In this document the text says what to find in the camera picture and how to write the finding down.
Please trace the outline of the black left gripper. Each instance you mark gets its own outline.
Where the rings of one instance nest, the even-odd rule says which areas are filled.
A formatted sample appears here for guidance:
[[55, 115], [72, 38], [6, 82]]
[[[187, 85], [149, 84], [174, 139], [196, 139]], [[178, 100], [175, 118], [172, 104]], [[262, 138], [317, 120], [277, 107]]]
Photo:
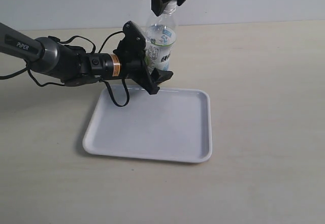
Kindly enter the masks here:
[[145, 64], [146, 39], [143, 31], [132, 21], [122, 28], [124, 38], [112, 54], [88, 53], [90, 75], [100, 81], [131, 79], [150, 95], [157, 94], [161, 83], [170, 80], [174, 73], [154, 69], [151, 75]]

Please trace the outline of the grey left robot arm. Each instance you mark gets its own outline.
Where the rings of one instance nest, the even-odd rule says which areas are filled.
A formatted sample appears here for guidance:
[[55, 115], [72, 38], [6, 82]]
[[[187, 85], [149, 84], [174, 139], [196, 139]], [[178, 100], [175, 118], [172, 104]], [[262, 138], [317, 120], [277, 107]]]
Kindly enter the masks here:
[[66, 87], [131, 79], [149, 94], [157, 94], [159, 85], [171, 79], [173, 72], [149, 72], [146, 39], [134, 22], [128, 21], [122, 34], [124, 38], [112, 54], [88, 53], [83, 47], [69, 45], [71, 40], [53, 36], [32, 39], [1, 24], [1, 52], [24, 59], [29, 71], [57, 78]]

